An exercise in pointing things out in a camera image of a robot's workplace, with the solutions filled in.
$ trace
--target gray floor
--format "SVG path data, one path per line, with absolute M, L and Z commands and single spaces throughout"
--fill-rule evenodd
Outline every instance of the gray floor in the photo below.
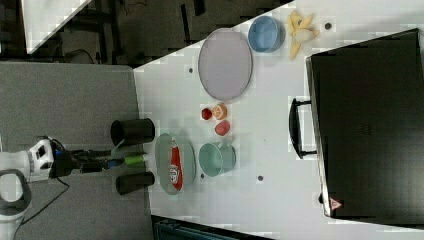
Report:
M 108 11 L 107 1 L 103 10 Z M 117 57 L 119 65 L 142 65 L 175 52 L 188 44 L 184 32 L 181 5 L 187 12 L 190 39 L 196 42 L 221 27 L 232 27 L 287 1 L 279 0 L 205 0 L 205 13 L 195 16 L 193 0 L 125 0 L 116 2 L 116 15 L 124 54 Z M 94 7 L 94 1 L 88 8 Z M 108 61 L 112 64 L 112 36 L 105 25 Z M 99 51 L 97 34 L 64 31 L 63 52 L 85 49 L 95 58 Z

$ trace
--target cable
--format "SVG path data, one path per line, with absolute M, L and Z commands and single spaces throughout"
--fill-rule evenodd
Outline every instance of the cable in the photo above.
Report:
M 135 6 L 135 5 L 143 5 L 143 6 L 147 6 L 147 0 L 144 0 L 144 2 L 135 2 L 135 3 L 131 3 L 127 5 L 127 1 L 124 0 L 124 10 L 125 10 L 125 15 L 128 16 L 130 10 L 128 10 L 128 7 L 131 6 Z
M 68 60 L 69 60 L 70 58 L 76 56 L 77 53 L 79 53 L 79 52 L 87 54 L 88 57 L 90 58 L 91 64 L 94 64 L 93 58 L 91 57 L 90 53 L 87 52 L 87 50 L 85 50 L 85 49 L 77 49 L 77 50 L 74 50 L 72 52 L 65 53 L 65 58 L 68 58 Z
M 22 220 L 22 225 L 27 224 L 29 221 L 31 221 L 33 218 L 37 217 L 41 212 L 43 212 L 47 207 L 49 207 L 54 201 L 56 201 L 60 196 L 62 196 L 62 194 L 64 194 L 66 191 L 68 191 L 69 189 L 69 184 L 63 182 L 62 180 L 60 180 L 59 178 L 56 178 L 58 182 L 62 183 L 64 186 L 66 186 L 66 188 L 59 194 L 57 195 L 55 198 L 53 198 L 49 203 L 46 204 L 46 206 L 44 206 L 43 208 L 41 208 L 36 214 L 32 215 L 30 218 L 28 218 L 27 220 L 23 219 Z

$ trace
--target black cylinder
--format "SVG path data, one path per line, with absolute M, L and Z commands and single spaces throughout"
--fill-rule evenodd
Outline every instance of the black cylinder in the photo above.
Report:
M 124 195 L 155 183 L 155 176 L 152 172 L 143 172 L 116 178 L 116 190 Z
M 110 128 L 112 142 L 116 146 L 125 139 L 122 146 L 143 144 L 155 138 L 155 125 L 152 120 L 136 119 L 129 121 L 114 121 Z

